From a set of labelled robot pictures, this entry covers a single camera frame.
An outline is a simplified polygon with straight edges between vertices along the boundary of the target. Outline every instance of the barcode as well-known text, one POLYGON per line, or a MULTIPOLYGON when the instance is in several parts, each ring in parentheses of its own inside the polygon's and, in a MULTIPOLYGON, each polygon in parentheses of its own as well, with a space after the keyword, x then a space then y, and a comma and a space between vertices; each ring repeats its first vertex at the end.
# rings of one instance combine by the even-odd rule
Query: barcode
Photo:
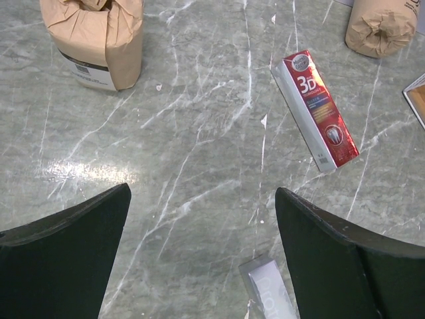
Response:
POLYGON ((77 67, 77 70, 79 70, 80 72, 90 74, 90 72, 88 72, 88 69, 85 66, 80 66, 78 64, 75 64, 75 66, 77 67))

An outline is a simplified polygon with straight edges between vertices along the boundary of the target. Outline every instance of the tooth image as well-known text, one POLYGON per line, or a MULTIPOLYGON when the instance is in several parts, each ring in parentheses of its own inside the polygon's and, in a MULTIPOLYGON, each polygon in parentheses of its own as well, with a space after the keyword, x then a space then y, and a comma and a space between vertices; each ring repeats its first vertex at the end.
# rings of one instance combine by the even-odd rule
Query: tooth image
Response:
POLYGON ((338 144, 341 141, 336 128, 332 128, 329 131, 327 131, 327 137, 330 138, 332 142, 335 144, 338 144))

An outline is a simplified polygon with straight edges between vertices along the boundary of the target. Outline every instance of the circular logo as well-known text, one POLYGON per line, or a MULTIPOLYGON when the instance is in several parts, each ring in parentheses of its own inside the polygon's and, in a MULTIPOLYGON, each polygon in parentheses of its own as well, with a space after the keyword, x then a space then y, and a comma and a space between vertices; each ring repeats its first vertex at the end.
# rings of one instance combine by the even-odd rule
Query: circular logo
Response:
POLYGON ((330 125, 326 128, 326 137, 334 145, 340 145, 344 140, 344 133, 338 125, 330 125))
POLYGON ((305 54, 299 54, 292 59, 292 68, 295 71, 303 72, 308 69, 309 65, 310 65, 310 59, 305 54))

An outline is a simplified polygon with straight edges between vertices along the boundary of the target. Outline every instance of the marble floor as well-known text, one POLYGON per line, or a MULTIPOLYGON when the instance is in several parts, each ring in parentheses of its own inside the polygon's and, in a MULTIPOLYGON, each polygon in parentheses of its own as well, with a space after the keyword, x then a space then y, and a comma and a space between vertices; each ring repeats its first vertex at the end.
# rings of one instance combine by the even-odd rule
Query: marble floor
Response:
POLYGON ((129 183, 103 319, 253 318, 238 265, 265 252, 295 302, 279 186, 425 245, 425 132, 401 94, 425 72, 425 36, 363 57, 343 41, 349 14, 331 0, 146 0, 141 77, 109 93, 70 77, 37 1, 3 0, 0 229, 129 183), (361 151, 327 174, 270 74, 302 49, 361 151))

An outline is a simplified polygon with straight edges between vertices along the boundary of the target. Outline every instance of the gray marble surface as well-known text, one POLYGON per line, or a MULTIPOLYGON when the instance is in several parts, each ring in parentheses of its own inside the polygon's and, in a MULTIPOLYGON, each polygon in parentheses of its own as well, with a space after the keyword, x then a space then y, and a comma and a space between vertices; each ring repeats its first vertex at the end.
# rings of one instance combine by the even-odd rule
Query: gray marble surface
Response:
POLYGON ((238 265, 267 251, 295 300, 279 186, 425 245, 425 132, 401 94, 425 72, 425 37, 359 56, 343 42, 349 13, 330 0, 146 0, 141 77, 114 94, 70 77, 36 1, 2 1, 0 229, 129 183, 103 319, 253 318, 238 265), (302 49, 361 150, 328 174, 269 70, 302 49))

